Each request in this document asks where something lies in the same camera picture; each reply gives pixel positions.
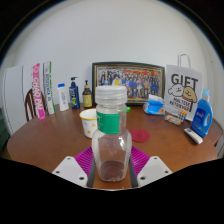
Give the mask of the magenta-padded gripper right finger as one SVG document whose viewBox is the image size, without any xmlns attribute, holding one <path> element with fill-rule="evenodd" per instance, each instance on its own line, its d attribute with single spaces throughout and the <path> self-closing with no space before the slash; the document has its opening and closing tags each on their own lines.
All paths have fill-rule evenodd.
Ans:
<svg viewBox="0 0 224 224">
<path fill-rule="evenodd" d="M 133 188 L 143 187 L 172 173 L 158 156 L 148 156 L 136 147 L 131 149 L 129 172 Z"/>
</svg>

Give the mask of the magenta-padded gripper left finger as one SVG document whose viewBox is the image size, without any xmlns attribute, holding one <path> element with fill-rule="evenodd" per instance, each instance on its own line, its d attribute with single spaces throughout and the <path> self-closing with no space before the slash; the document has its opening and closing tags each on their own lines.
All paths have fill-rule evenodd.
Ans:
<svg viewBox="0 0 224 224">
<path fill-rule="evenodd" d="M 66 156 L 53 174 L 81 187 L 92 188 L 95 178 L 92 148 L 88 147 L 76 156 Z"/>
</svg>

